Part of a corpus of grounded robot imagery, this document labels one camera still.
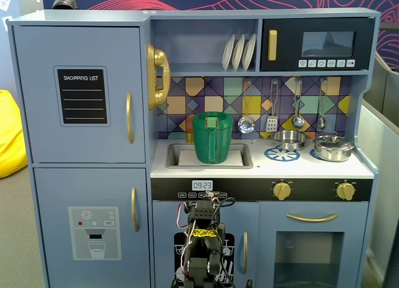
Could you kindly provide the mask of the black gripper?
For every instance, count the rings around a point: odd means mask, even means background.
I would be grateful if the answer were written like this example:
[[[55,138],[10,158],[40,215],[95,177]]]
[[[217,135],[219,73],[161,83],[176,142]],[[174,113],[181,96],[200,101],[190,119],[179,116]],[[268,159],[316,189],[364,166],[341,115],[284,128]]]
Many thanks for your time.
[[[220,221],[220,204],[216,199],[187,202],[189,230],[196,228],[224,231],[224,223]]]

